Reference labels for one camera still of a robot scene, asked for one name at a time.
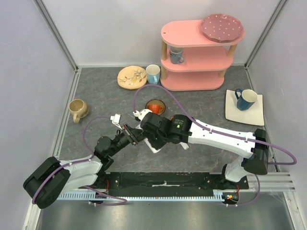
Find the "white remote control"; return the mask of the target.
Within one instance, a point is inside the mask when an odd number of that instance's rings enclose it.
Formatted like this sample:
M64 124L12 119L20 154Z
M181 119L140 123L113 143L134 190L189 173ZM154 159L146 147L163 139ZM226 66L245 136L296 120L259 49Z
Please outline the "white remote control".
M142 130L141 141L145 144L153 153L158 153L161 148L166 144L165 140L158 134L158 128L148 124L139 123L136 128Z

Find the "white battery cover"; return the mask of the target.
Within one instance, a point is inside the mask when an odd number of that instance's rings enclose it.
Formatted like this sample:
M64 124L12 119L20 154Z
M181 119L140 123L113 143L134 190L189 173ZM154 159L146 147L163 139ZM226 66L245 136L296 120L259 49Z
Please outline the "white battery cover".
M187 150L189 148L188 144L186 143L180 143L184 150Z

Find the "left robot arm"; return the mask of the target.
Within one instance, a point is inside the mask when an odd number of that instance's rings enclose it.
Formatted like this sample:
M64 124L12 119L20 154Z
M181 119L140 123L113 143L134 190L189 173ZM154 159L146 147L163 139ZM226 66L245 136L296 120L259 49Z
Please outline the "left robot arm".
M102 174L114 162L111 158L127 145L136 145L144 139L143 130L123 125L111 139L98 139L94 153L88 157L59 161L47 158L23 183L24 190L40 209L47 208L65 192L92 185L101 188L105 184Z

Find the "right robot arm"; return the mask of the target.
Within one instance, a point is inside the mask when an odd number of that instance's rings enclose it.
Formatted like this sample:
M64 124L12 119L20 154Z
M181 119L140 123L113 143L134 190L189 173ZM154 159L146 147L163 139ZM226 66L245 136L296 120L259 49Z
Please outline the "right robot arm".
M167 119L148 109L134 115L140 120L140 129L152 152L173 143L180 144L184 149L188 148L188 144L202 144L237 154L238 158L223 168L219 181L224 188L232 188L248 174L268 173L268 147L258 143L266 140L266 132L262 129L254 133L237 132L209 126L200 120L191 121L185 115Z

